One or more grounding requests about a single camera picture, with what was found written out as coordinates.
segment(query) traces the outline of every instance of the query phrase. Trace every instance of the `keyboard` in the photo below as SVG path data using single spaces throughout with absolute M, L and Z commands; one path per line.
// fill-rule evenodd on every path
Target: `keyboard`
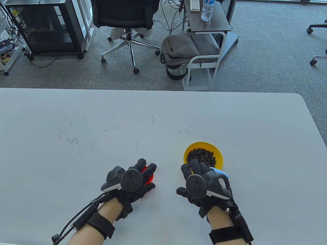
M 200 0 L 190 0 L 191 11 L 200 11 Z

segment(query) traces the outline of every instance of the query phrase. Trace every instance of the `hand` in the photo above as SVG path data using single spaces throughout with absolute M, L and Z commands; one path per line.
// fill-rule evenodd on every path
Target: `hand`
M 205 173 L 209 171 L 213 171 L 209 169 L 205 163 L 199 162 L 196 159 L 190 161 L 190 166 L 193 173 L 201 176 L 203 176 Z M 190 166 L 188 164 L 183 164 L 181 166 L 181 170 L 185 180 L 192 174 Z M 218 206 L 222 210 L 226 210 L 231 205 L 229 201 L 223 201 L 222 199 L 215 196 L 211 196 L 211 197 L 205 196 L 204 198 L 195 198 L 191 194 L 189 194 L 187 189 L 184 187 L 177 188 L 176 193 L 178 195 L 181 195 L 182 197 L 186 197 L 189 203 L 198 206 L 200 208 L 199 215 L 201 216 L 201 218 L 205 217 L 207 213 L 214 206 Z
M 103 197 L 100 198 L 100 202 L 107 202 L 113 198 L 117 198 L 118 201 L 123 205 L 123 210 L 121 214 L 117 217 L 116 221 L 121 219 L 121 218 L 126 218 L 129 213 L 133 211 L 133 208 L 131 206 L 131 203 L 139 200 L 140 198 L 144 197 L 144 195 L 149 192 L 150 190 L 154 189 L 156 186 L 154 183 L 149 183 L 147 185 L 144 185 L 150 177 L 153 175 L 155 172 L 157 165 L 154 163 L 151 163 L 147 169 L 145 169 L 143 172 L 142 170 L 146 166 L 146 160 L 145 159 L 139 159 L 137 161 L 137 164 L 133 167 L 129 167 L 129 169 L 136 169 L 139 171 L 142 175 L 142 185 L 139 187 L 136 191 L 133 192 L 127 192 L 122 189 L 118 190 L 112 190 L 107 192 Z

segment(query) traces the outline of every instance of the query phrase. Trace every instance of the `office chair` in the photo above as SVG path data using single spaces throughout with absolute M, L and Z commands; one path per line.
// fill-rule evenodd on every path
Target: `office chair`
M 158 11 L 159 0 L 91 0 L 93 12 L 93 24 L 96 27 L 109 26 L 124 28 L 126 37 L 121 36 L 122 43 L 114 46 L 101 54 L 101 63 L 107 63 L 105 55 L 125 46 L 129 46 L 133 63 L 133 72 L 138 74 L 140 70 L 135 66 L 132 44 L 155 49 L 155 54 L 160 54 L 160 47 L 136 41 L 140 33 L 132 36 L 132 29 L 145 28 L 150 30 L 153 25 L 153 15 Z
M 312 24 L 312 25 L 309 25 L 309 27 L 307 28 L 307 33 L 308 34 L 311 34 L 313 32 L 313 29 L 312 27 L 318 27 L 318 28 L 327 28 L 327 18 L 326 20 L 324 21 L 324 24 Z M 315 65 L 317 63 L 317 60 L 316 59 L 327 59 L 327 56 L 321 56 L 321 55 L 315 55 L 313 56 L 312 60 L 310 60 L 310 65 Z

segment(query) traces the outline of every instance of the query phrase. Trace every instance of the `floor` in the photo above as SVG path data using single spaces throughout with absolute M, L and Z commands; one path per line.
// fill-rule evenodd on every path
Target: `floor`
M 167 4 L 163 9 L 171 23 L 175 10 Z M 326 17 L 325 5 L 237 2 L 231 25 L 240 35 L 239 43 L 222 61 L 214 91 L 299 93 L 327 144 L 327 61 L 309 65 L 313 55 L 324 55 L 327 30 L 317 28 L 311 35 L 305 31 Z M 144 41 L 160 46 L 169 33 L 161 8 L 154 19 L 153 35 Z M 0 87 L 182 90 L 180 81 L 168 79 L 150 49 L 134 48 L 138 75 L 132 72 L 127 47 L 108 55 L 107 64 L 101 65 L 100 54 L 118 43 L 107 41 L 109 33 L 107 27 L 95 29 L 83 60 L 61 57 L 47 68 L 36 68 L 22 56 L 8 77 L 0 76 Z M 53 58 L 36 57 L 34 63 L 46 65 Z

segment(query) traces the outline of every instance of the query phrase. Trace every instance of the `wrist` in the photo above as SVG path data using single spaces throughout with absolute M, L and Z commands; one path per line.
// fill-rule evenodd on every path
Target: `wrist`
M 117 198 L 113 198 L 110 201 L 102 204 L 97 212 L 109 220 L 111 224 L 113 224 L 122 210 L 123 205 L 118 201 Z
M 212 230 L 235 226 L 227 211 L 214 206 L 207 214 Z

